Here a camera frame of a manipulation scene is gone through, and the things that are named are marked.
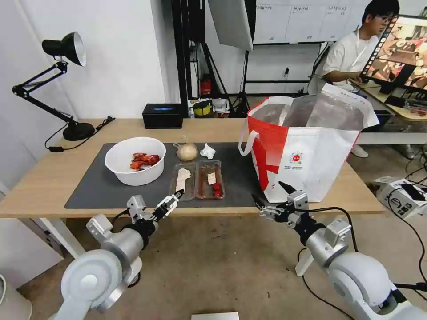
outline bag handle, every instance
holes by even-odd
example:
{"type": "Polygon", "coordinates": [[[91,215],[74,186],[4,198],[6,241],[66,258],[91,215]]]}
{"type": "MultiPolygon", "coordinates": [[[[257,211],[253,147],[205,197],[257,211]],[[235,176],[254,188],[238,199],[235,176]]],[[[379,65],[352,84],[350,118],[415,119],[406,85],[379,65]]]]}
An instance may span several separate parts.
{"type": "Polygon", "coordinates": [[[239,151],[242,156],[247,156],[252,151],[252,146],[254,144],[255,138],[259,138],[259,133],[252,130],[249,134],[248,141],[246,142],[245,150],[242,150],[243,137],[245,136],[246,128],[248,128],[248,119],[245,119],[245,122],[240,131],[239,139],[239,151]]]}

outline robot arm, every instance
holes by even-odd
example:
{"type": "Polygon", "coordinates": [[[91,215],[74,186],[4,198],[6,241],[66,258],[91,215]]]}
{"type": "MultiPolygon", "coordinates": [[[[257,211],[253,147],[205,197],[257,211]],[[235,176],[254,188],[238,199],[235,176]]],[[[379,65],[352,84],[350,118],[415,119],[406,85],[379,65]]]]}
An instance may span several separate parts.
{"type": "Polygon", "coordinates": [[[374,258],[349,252],[345,238],[351,226],[338,219],[328,226],[310,215],[307,194],[280,183],[289,194],[277,207],[265,206],[253,196],[260,215],[286,223],[325,271],[335,291],[350,305],[358,320],[426,320],[427,313],[413,306],[390,281],[387,270],[374,258]]]}
{"type": "Polygon", "coordinates": [[[100,243],[75,259],[65,270],[61,282],[64,297],[58,313],[51,320],[83,320],[87,312],[97,308],[108,310],[136,279],[142,267],[139,254],[158,228],[178,204],[184,190],[164,198],[153,213],[146,212],[142,196],[133,196],[127,203],[132,223],[113,233],[113,225],[104,215],[97,215],[86,224],[100,243]]]}

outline gray table mat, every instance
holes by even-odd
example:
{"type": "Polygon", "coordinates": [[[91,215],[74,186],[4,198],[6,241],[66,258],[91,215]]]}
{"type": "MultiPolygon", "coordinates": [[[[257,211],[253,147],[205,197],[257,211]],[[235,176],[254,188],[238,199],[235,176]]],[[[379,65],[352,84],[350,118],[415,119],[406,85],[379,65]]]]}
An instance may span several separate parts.
{"type": "MultiPolygon", "coordinates": [[[[105,154],[114,144],[104,144],[89,169],[65,204],[66,209],[121,209],[133,195],[142,195],[148,208],[154,208],[170,192],[173,168],[181,161],[176,148],[165,144],[165,169],[162,175],[150,184],[133,187],[121,183],[105,164],[105,154]]],[[[204,144],[196,144],[199,150],[204,144]]],[[[202,207],[253,207],[251,194],[264,198],[258,183],[251,156],[240,155],[237,143],[210,143],[216,150],[214,160],[221,161],[221,172],[226,196],[221,200],[182,201],[181,208],[202,207]]],[[[207,160],[198,156],[195,161],[207,160]]]]}

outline monitor screen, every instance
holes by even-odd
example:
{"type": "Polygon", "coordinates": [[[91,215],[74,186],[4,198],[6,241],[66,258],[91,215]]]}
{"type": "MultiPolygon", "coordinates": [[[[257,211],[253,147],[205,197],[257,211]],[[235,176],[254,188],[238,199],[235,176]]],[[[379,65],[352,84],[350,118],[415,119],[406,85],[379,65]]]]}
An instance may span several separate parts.
{"type": "Polygon", "coordinates": [[[415,68],[405,85],[407,87],[427,90],[427,68],[415,68]]]}
{"type": "Polygon", "coordinates": [[[411,16],[393,18],[382,35],[362,75],[394,82],[402,70],[406,86],[426,88],[427,19],[411,16]]]}

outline cooked crawfish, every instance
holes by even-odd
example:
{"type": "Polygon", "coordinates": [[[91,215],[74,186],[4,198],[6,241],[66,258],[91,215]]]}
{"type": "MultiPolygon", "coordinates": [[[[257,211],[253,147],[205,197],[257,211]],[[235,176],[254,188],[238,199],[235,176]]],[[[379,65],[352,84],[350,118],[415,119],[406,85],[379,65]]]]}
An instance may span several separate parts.
{"type": "Polygon", "coordinates": [[[130,164],[130,168],[141,171],[143,170],[141,168],[142,166],[154,166],[159,161],[160,157],[158,155],[148,156],[146,153],[138,152],[133,154],[133,160],[130,164]]]}

